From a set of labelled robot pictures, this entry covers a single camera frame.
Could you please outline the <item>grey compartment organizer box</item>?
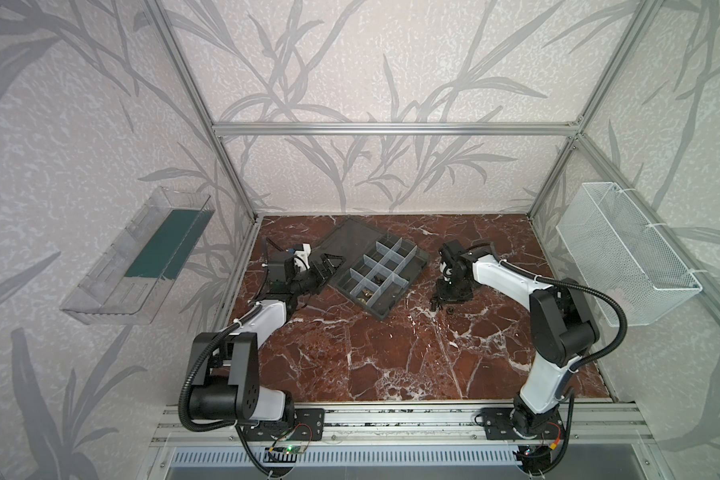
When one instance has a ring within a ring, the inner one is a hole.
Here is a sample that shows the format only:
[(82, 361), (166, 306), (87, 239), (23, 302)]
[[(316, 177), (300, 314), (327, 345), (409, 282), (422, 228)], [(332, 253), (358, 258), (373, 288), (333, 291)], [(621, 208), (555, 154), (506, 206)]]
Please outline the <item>grey compartment organizer box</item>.
[(341, 265), (329, 284), (379, 321), (389, 316), (429, 262), (413, 241), (350, 217), (312, 249), (311, 262), (324, 256)]

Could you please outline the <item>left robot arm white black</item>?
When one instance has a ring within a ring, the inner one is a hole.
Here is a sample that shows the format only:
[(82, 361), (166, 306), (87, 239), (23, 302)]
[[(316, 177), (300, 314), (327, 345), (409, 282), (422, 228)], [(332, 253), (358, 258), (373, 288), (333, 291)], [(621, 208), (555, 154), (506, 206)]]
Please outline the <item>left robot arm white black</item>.
[(292, 396), (260, 384), (259, 349), (291, 320), (299, 299), (320, 293), (344, 263), (343, 256), (330, 253), (315, 261), (287, 250), (269, 257), (250, 309), (225, 329), (193, 340), (178, 400), (185, 429), (263, 425), (289, 432), (296, 426)]

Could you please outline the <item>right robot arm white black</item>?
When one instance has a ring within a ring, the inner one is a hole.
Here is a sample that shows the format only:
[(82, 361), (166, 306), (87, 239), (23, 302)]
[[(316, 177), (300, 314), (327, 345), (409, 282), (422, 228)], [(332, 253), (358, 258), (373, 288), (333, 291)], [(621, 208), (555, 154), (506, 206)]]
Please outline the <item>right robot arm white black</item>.
[[(465, 248), (457, 240), (448, 241), (439, 254), (441, 277), (436, 281), (431, 309), (466, 303), (480, 285), (528, 310), (535, 357), (525, 384), (513, 400), (510, 422), (522, 438), (540, 434), (557, 413), (573, 375), (624, 341), (628, 329), (624, 309), (611, 296), (574, 280), (556, 280), (513, 265), (499, 257), (492, 243)], [(615, 338), (594, 353), (590, 348), (600, 332), (588, 296), (607, 304), (618, 322)]]

